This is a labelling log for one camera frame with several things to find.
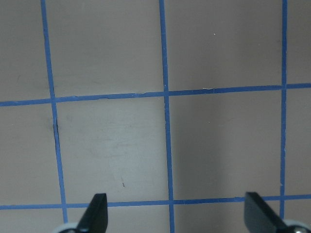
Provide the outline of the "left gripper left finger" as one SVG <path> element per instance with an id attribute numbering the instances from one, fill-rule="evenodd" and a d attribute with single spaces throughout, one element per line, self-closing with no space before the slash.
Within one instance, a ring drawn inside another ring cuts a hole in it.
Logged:
<path id="1" fill-rule="evenodd" d="M 77 233 L 105 233 L 108 226 L 106 193 L 95 194 L 76 227 Z"/>

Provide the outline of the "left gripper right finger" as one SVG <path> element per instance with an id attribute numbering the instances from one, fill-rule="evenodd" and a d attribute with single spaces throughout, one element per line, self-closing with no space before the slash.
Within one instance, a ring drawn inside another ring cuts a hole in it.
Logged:
<path id="1" fill-rule="evenodd" d="M 288 226 L 256 192 L 244 197 L 244 223 L 250 233 L 285 233 Z"/>

